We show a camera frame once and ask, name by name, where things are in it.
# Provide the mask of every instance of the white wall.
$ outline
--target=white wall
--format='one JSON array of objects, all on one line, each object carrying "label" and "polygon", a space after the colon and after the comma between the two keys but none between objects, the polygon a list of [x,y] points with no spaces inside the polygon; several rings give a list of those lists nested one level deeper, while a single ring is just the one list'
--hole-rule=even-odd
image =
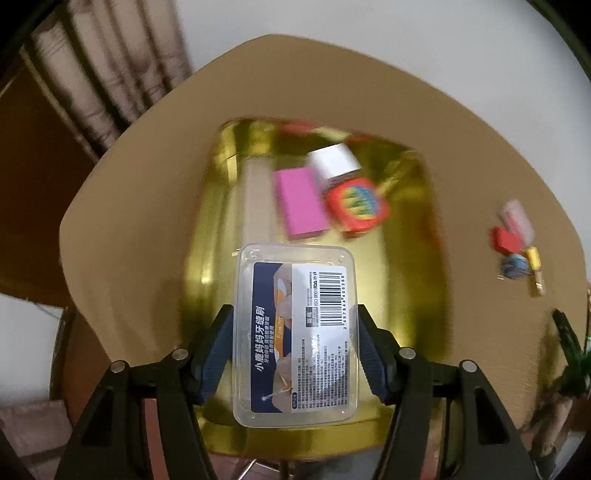
[{"label": "white wall", "polygon": [[446,92],[538,171],[591,260],[591,83],[552,25],[525,0],[177,4],[195,70],[246,40],[284,33],[372,55]]},{"label": "white wall", "polygon": [[61,309],[41,307],[0,294],[0,406],[49,398]]}]

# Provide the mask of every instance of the blue gripper pad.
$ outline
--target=blue gripper pad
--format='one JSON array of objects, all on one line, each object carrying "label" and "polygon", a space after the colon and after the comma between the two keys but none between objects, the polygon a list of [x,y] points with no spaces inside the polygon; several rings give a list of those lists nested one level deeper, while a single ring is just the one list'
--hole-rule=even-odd
[{"label": "blue gripper pad", "polygon": [[371,393],[384,403],[389,396],[388,386],[386,385],[386,369],[374,345],[372,336],[363,322],[362,315],[363,313],[360,311],[359,360],[361,360],[363,371],[368,379]]},{"label": "blue gripper pad", "polygon": [[205,335],[212,333],[215,338],[211,343],[201,369],[201,384],[198,395],[201,405],[204,405],[207,399],[216,392],[223,370],[226,368],[226,362],[232,357],[233,313],[234,308],[232,306],[224,305],[209,331],[205,333]]}]

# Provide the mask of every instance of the clear plastic box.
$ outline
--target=clear plastic box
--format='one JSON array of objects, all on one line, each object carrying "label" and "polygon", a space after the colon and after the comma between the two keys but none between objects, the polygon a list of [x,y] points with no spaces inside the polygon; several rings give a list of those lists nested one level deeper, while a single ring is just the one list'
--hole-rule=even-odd
[{"label": "clear plastic box", "polygon": [[232,403],[246,427],[343,421],[357,409],[355,264],[341,247],[249,244],[236,275]]}]

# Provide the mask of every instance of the pink block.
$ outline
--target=pink block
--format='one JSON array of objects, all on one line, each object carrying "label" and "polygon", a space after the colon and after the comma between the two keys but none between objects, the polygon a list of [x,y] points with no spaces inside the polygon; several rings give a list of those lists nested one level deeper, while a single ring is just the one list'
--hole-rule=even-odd
[{"label": "pink block", "polygon": [[291,239],[320,235],[329,227],[313,175],[308,167],[275,172],[275,192]]}]

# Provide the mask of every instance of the metal screw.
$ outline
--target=metal screw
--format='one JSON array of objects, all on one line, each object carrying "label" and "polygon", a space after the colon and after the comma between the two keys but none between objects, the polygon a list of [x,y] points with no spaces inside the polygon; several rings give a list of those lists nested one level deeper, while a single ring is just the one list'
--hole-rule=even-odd
[{"label": "metal screw", "polygon": [[189,356],[189,351],[184,348],[177,348],[173,352],[173,358],[175,360],[185,360]]},{"label": "metal screw", "polygon": [[113,362],[111,364],[111,371],[114,374],[118,374],[119,372],[122,372],[123,370],[125,370],[125,362],[123,360],[117,360],[116,362]]},{"label": "metal screw", "polygon": [[478,366],[472,360],[466,360],[462,362],[462,368],[471,374],[478,370]]},{"label": "metal screw", "polygon": [[412,348],[405,346],[400,349],[400,356],[406,360],[412,360],[417,356],[417,353]]}]

